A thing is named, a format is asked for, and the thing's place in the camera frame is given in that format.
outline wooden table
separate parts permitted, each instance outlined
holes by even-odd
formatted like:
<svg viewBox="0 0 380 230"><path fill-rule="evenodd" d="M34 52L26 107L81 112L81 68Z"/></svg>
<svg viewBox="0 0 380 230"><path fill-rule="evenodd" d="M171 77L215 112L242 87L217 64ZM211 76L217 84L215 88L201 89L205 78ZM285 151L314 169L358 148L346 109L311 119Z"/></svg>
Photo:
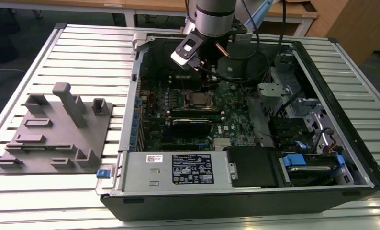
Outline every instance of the wooden table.
<svg viewBox="0 0 380 230"><path fill-rule="evenodd" d="M182 0L125 0L125 18L129 27L134 27L134 15L185 16L186 9ZM275 3L265 16L266 22L281 22L282 4ZM299 3L286 3L286 22L297 23L294 36L305 36L313 20L318 18L317 12L306 11Z"/></svg>
<svg viewBox="0 0 380 230"><path fill-rule="evenodd" d="M135 15L185 16L183 0L0 0L0 7L78 12L122 13L127 27L135 27ZM310 24L318 18L298 3L287 3L286 22L297 23L294 36L305 36ZM263 21L281 22L282 6L274 4Z"/></svg>

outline table leg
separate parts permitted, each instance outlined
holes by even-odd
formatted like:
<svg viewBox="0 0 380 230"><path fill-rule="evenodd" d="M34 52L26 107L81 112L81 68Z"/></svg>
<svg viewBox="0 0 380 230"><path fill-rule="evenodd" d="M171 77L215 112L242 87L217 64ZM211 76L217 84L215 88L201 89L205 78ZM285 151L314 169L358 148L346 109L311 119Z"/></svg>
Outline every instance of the table leg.
<svg viewBox="0 0 380 230"><path fill-rule="evenodd" d="M306 32L309 31L310 25L313 23L313 18L305 18L302 22L298 24L294 36L303 37Z"/></svg>
<svg viewBox="0 0 380 230"><path fill-rule="evenodd" d="M42 10L31 10L33 15L35 17L35 19L41 19L42 18Z"/></svg>
<svg viewBox="0 0 380 230"><path fill-rule="evenodd" d="M131 9L123 9L126 27L135 27L135 12Z"/></svg>

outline capacitor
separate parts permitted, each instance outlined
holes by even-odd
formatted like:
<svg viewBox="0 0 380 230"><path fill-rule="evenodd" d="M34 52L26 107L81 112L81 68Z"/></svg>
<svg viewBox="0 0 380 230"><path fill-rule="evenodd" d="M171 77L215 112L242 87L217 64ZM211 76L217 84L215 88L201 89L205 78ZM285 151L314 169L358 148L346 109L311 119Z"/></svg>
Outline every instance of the capacitor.
<svg viewBox="0 0 380 230"><path fill-rule="evenodd" d="M235 91L235 90L237 90L237 86L231 84L231 85L229 86L229 89L230 89L230 91Z"/></svg>

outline motherboard chip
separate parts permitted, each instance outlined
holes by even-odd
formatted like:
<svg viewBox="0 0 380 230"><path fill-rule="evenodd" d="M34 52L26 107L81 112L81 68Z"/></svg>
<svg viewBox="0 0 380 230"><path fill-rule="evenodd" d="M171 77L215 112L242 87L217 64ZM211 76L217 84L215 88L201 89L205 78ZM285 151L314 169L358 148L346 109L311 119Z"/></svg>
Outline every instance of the motherboard chip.
<svg viewBox="0 0 380 230"><path fill-rule="evenodd" d="M213 110L213 93L183 91L183 108L187 110Z"/></svg>

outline blue latch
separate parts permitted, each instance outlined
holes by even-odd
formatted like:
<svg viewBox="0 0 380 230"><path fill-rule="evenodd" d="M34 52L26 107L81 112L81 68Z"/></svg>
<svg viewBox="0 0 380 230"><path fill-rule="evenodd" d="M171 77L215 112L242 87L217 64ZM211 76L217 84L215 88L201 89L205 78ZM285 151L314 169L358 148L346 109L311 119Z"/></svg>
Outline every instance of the blue latch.
<svg viewBox="0 0 380 230"><path fill-rule="evenodd" d="M97 179L107 179L110 178L110 169L98 169L95 173Z"/></svg>
<svg viewBox="0 0 380 230"><path fill-rule="evenodd" d="M301 154L289 154L282 157L285 166L297 166L305 165L303 156Z"/></svg>
<svg viewBox="0 0 380 230"><path fill-rule="evenodd" d="M343 160L343 157L341 155L337 155L337 161L338 161L339 165L345 164L345 160Z"/></svg>
<svg viewBox="0 0 380 230"><path fill-rule="evenodd" d="M294 142L298 144L299 148L306 149L306 145L303 143L301 143L299 141L294 141Z"/></svg>

